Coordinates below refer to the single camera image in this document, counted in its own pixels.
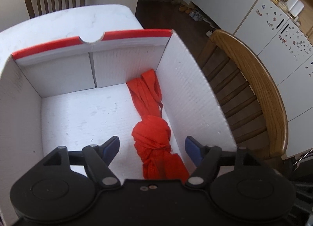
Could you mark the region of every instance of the wooden floor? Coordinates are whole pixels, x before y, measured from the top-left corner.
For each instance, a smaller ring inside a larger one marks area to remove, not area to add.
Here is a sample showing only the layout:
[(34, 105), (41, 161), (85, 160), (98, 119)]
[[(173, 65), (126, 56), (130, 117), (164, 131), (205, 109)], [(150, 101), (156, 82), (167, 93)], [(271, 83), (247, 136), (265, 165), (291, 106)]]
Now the wooden floor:
[(194, 21), (188, 14), (179, 12), (179, 7), (168, 2), (138, 1), (136, 18), (145, 29), (174, 29), (196, 58), (209, 39), (205, 33), (210, 25)]

